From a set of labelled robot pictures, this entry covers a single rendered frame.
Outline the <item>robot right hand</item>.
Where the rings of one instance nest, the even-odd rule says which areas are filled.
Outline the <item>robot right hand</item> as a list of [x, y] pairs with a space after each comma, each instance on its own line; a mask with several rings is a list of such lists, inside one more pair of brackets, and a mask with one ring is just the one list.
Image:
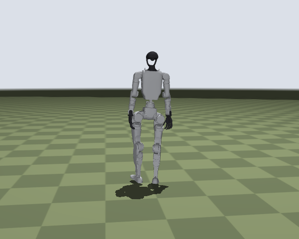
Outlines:
[[[171, 118], [171, 111], [169, 111], [169, 115], [166, 115], [165, 114], [165, 116], [166, 116], [166, 120], [165, 120], [165, 122], [166, 122], [166, 127], [164, 128], [164, 129], [170, 129], [170, 128], [172, 128], [172, 118]], [[165, 124], [165, 122], [163, 123], [163, 125]]]

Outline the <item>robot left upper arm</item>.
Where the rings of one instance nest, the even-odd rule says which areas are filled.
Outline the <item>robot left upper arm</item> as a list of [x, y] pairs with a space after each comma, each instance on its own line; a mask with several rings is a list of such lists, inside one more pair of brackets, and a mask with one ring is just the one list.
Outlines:
[[135, 72], [133, 75], [133, 84], [132, 84], [132, 97], [137, 97], [139, 92], [138, 92], [138, 87], [139, 87], [139, 79], [142, 77], [143, 71], [140, 72]]

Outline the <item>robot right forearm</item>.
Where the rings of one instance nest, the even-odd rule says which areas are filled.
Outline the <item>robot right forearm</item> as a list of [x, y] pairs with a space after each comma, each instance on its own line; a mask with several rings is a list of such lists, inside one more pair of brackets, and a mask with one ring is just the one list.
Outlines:
[[166, 115], [169, 115], [169, 111], [171, 111], [170, 101], [171, 101], [171, 97], [169, 97], [167, 99], [164, 99], [164, 102], [165, 102], [165, 114]]

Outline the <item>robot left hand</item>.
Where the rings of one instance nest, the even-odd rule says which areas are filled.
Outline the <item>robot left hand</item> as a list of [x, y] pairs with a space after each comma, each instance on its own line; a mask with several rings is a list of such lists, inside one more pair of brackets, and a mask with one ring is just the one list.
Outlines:
[[133, 111], [132, 110], [130, 110], [129, 111], [129, 123], [130, 123], [130, 127], [132, 128], [132, 129], [135, 129], [134, 127], [132, 127], [132, 116], [133, 116]]

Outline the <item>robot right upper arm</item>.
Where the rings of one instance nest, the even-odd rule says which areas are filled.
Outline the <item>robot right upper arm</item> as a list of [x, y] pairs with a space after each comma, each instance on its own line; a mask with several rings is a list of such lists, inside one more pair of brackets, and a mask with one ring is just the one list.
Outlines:
[[162, 93], [162, 97], [163, 98], [169, 98], [170, 97], [170, 93], [169, 93], [169, 89], [170, 89], [170, 76], [168, 73], [164, 73], [162, 72], [163, 75], [163, 88], [164, 88], [164, 92]]

